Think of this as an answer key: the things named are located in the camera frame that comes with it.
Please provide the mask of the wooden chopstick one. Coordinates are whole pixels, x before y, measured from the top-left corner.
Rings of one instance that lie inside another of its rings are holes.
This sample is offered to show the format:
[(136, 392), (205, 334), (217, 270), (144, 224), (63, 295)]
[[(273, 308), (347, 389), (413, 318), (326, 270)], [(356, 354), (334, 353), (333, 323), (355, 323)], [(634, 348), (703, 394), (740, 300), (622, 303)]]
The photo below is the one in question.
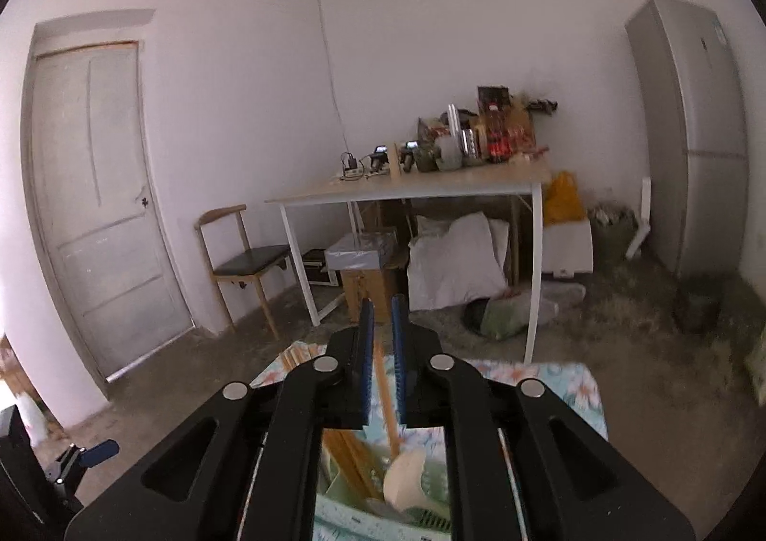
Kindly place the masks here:
[(381, 401), (388, 449), (390, 449), (391, 457), (396, 459), (401, 451), (399, 428), (397, 428), (396, 413), (394, 412), (394, 400), (392, 400), (391, 391), (388, 388), (387, 374), (385, 374), (383, 345), (379, 338), (374, 340), (372, 358), (374, 358), (376, 385), (378, 386), (379, 401)]

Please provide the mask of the wooden chopstick six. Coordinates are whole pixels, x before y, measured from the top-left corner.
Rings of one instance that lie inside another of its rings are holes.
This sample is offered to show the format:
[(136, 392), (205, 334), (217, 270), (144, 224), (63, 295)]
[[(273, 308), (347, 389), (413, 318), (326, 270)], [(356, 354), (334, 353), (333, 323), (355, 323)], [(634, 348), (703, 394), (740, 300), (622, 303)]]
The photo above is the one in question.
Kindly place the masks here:
[(287, 372), (292, 371), (301, 363), (314, 360), (325, 353), (325, 348), (318, 344), (308, 344), (304, 341), (294, 341), (289, 347), (281, 352), (279, 358)]

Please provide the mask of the white plastic spoon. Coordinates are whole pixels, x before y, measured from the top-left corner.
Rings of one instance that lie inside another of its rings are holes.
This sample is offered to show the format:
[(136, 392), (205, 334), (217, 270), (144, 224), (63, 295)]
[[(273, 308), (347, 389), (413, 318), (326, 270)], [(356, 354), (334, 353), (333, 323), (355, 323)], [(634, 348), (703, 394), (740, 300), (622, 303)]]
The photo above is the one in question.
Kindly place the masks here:
[(385, 472), (383, 496), (397, 511), (426, 506), (427, 497), (422, 489), (425, 463), (425, 450), (406, 450), (394, 459)]

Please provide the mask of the wooden chopstick three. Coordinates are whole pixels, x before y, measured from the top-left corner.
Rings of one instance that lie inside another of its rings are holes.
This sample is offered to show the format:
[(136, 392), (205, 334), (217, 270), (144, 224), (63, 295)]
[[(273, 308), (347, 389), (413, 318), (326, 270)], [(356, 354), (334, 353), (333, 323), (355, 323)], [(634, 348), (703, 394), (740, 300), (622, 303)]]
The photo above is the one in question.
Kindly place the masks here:
[(376, 463), (372, 452), (367, 449), (367, 446), (357, 436), (354, 439), (353, 447), (354, 453), (356, 453), (357, 466), (366, 484), (366, 498), (382, 499), (383, 493), (381, 483), (379, 482), (379, 476), (381, 476), (379, 464)]

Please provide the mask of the mint green utensil holder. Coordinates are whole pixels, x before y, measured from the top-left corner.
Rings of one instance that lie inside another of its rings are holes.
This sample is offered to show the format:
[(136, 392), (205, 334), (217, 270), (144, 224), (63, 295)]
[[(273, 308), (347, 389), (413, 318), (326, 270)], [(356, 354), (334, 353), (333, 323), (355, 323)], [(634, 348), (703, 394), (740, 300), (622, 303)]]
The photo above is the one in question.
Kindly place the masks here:
[[(363, 432), (361, 439), (379, 464), (379, 482), (383, 493), (385, 472), (394, 462), (387, 441), (373, 441), (367, 432)], [(426, 451), (422, 473), (426, 506), (397, 511), (384, 496), (382, 499), (358, 498), (343, 477), (338, 475), (326, 490), (317, 495), (314, 539), (449, 540), (452, 537), (443, 432), (440, 429), (405, 429), (400, 433), (400, 445), (401, 451)]]

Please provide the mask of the wooden chopstick two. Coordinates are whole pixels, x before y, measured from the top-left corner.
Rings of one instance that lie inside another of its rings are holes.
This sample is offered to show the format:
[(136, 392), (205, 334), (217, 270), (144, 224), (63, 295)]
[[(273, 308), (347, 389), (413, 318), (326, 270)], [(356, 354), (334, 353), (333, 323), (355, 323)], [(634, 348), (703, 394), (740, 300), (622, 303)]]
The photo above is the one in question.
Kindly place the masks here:
[(340, 475), (344, 477), (345, 482), (358, 498), (366, 498), (366, 484), (357, 466), (356, 453), (354, 453), (355, 438), (351, 431), (344, 431), (344, 429), (323, 431), (323, 445), (338, 466)]

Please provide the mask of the green plastic bag on floor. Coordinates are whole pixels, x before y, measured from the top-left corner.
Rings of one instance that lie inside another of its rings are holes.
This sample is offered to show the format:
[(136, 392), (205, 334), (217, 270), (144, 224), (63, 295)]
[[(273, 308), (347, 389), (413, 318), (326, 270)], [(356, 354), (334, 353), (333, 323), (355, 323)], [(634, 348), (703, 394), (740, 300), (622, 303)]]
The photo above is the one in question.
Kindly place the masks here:
[[(579, 305), (586, 294), (583, 284), (543, 281), (538, 325), (546, 325), (566, 310)], [(473, 334), (503, 341), (527, 331), (530, 307), (530, 290), (509, 290), (492, 299), (470, 301), (463, 309), (462, 325)]]

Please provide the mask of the white sack under desk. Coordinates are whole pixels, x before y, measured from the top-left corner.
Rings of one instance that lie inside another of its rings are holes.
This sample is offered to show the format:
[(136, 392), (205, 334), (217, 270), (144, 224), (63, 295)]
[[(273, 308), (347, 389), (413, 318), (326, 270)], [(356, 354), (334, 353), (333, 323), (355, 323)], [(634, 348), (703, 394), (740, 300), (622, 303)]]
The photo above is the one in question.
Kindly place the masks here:
[(409, 243), (409, 306), (439, 310), (494, 297), (509, 285), (510, 225), (484, 213), (454, 221), (418, 217)]

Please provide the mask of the cardboard box under desk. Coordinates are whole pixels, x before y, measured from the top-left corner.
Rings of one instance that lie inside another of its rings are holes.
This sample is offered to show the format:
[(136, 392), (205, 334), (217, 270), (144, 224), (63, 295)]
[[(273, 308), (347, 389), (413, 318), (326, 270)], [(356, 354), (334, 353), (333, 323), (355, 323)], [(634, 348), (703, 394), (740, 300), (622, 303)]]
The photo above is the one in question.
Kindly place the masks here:
[(397, 293), (396, 276), (390, 269), (343, 270), (341, 272), (349, 320), (357, 323), (362, 301), (374, 305), (376, 323), (390, 323), (391, 301)]

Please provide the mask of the grey box under desk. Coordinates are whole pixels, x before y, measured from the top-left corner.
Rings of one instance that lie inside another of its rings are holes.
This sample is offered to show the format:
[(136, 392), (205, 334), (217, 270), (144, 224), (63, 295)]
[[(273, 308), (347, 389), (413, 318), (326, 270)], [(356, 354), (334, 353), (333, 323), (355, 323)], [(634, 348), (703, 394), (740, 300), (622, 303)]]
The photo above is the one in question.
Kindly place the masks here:
[(331, 270), (383, 269), (397, 248), (391, 231), (350, 232), (325, 249), (326, 265)]

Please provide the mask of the yellow bag under desk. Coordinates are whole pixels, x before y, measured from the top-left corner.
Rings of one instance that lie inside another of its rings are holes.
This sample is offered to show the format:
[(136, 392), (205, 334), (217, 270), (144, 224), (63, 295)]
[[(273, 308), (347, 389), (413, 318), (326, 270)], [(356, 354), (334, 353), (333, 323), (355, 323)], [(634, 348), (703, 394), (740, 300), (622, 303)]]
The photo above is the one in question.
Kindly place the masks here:
[(560, 171), (544, 190), (544, 225), (580, 222), (586, 218), (586, 208), (580, 199), (575, 175), (570, 171)]

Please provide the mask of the white desk wooden top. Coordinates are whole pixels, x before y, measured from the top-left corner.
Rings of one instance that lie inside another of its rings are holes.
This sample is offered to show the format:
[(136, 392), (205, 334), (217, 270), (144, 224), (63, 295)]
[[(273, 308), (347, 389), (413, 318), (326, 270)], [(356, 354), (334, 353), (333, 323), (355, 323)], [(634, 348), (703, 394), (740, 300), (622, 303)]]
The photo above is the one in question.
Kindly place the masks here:
[(474, 168), (434, 173), (392, 173), (379, 178), (343, 180), (334, 178), (317, 183), (303, 191), (295, 191), (274, 197), (271, 201), (279, 206), (284, 232), (290, 247), (296, 276), (303, 292), (304, 303), (310, 321), (319, 326), (322, 319), (339, 306), (334, 300), (322, 309), (315, 304), (310, 284), (305, 274), (303, 256), (296, 232), (292, 227), (288, 210), (294, 206), (344, 204), (348, 209), (350, 226), (357, 226), (354, 206), (362, 201), (439, 199), (439, 197), (522, 196), (531, 197), (532, 261), (531, 291), (529, 291), (529, 323), (523, 362), (534, 361), (536, 338), (540, 325), (541, 282), (543, 281), (544, 256), (544, 205), (543, 187), (551, 182), (552, 173), (543, 158), (526, 160), (517, 157), (506, 164), (474, 166)]

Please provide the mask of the red snack bag on desk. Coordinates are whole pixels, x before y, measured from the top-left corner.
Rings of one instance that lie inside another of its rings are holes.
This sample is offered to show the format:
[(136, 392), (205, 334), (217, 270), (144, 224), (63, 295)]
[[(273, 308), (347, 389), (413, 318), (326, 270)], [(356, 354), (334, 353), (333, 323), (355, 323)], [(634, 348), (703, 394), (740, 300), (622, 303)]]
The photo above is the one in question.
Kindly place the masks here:
[(522, 95), (511, 95), (507, 87), (480, 86), (478, 108), (487, 137), (489, 162), (509, 161), (536, 147), (534, 127)]

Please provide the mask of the grey rice cooker pot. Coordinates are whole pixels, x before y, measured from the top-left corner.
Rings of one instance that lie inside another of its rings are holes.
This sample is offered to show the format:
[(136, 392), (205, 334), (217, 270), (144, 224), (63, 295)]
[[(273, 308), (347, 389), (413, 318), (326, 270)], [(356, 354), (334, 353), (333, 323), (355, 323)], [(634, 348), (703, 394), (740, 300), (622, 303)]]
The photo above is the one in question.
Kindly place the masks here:
[(686, 334), (707, 334), (718, 326), (726, 278), (700, 275), (684, 278), (676, 287), (673, 302), (675, 325)]

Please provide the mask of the silver refrigerator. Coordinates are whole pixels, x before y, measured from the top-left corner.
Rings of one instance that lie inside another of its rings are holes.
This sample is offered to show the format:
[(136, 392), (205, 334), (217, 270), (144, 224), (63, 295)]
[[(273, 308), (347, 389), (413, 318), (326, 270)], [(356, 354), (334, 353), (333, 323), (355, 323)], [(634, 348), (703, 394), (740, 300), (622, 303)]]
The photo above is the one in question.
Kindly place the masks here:
[(647, 0), (626, 30), (647, 126), (653, 252), (678, 278), (732, 274), (749, 166), (731, 45), (714, 11), (685, 0)]

